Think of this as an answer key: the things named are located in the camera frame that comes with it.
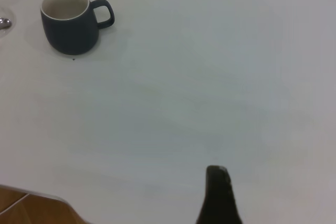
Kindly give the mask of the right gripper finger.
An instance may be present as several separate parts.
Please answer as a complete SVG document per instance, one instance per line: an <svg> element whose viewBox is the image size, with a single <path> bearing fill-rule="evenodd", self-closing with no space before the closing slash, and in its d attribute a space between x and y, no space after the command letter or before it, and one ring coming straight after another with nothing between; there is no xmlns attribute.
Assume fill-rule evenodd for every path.
<svg viewBox="0 0 336 224"><path fill-rule="evenodd" d="M224 166L207 167L205 198L196 222L243 223L236 206L232 181Z"/></svg>

